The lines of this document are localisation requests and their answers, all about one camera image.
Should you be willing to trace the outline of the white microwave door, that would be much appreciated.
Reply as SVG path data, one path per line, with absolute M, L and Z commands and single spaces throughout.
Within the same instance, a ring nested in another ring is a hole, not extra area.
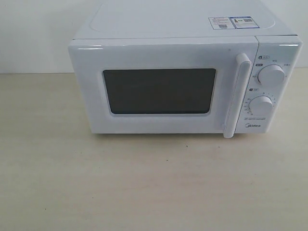
M 75 39 L 68 51 L 94 134 L 234 136 L 255 37 Z

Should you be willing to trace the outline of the white Midea microwave body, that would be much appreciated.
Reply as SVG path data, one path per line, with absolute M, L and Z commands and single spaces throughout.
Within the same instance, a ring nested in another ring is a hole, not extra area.
M 214 30 L 209 17 L 251 16 L 259 28 Z M 255 37 L 259 43 L 240 111 L 237 133 L 269 130 L 299 56 L 302 41 L 258 0 L 103 0 L 74 35 L 75 39 L 162 39 Z M 279 65 L 285 80 L 275 87 L 258 81 L 260 70 Z M 273 110 L 253 115 L 249 103 L 267 96 Z

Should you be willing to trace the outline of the lower white timer knob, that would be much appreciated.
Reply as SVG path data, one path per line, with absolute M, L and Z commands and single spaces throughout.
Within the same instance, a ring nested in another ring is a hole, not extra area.
M 249 110 L 253 115 L 266 116 L 270 114 L 274 108 L 271 99 L 267 96 L 255 97 L 249 103 Z

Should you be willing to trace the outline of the white warning label sticker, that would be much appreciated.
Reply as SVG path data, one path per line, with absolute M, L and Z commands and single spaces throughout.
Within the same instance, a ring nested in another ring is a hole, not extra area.
M 229 17 L 209 17 L 209 21 L 214 30 L 235 29 Z

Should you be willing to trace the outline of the upper white power knob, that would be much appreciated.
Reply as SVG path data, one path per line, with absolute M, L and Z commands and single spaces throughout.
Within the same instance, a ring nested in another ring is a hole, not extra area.
M 285 73 L 279 65 L 268 65 L 260 70 L 258 81 L 265 87 L 275 87 L 282 84 L 285 80 Z

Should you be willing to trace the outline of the blue energy label sticker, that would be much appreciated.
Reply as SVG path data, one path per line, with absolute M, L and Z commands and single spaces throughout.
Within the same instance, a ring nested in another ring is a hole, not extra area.
M 229 17 L 236 29 L 252 29 L 259 28 L 258 24 L 251 16 Z

